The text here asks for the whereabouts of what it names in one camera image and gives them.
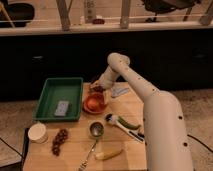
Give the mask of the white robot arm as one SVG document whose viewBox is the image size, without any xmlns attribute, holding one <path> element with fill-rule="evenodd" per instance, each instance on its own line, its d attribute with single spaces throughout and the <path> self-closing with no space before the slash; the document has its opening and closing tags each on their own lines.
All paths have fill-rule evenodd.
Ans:
<svg viewBox="0 0 213 171">
<path fill-rule="evenodd" d="M 143 123 L 148 171 L 194 171 L 183 111 L 179 100 L 160 90 L 129 67 L 130 59 L 110 53 L 98 86 L 110 89 L 119 76 L 144 103 Z"/>
</svg>

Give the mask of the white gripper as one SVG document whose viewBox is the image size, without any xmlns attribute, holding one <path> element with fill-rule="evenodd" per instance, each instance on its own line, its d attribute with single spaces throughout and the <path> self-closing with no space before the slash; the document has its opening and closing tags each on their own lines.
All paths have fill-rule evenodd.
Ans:
<svg viewBox="0 0 213 171">
<path fill-rule="evenodd" d="M 104 73 L 90 85 L 92 89 L 101 88 L 104 90 L 110 89 L 113 87 L 114 83 L 118 79 L 119 74 L 114 71 L 110 66 L 107 67 Z"/>
</svg>

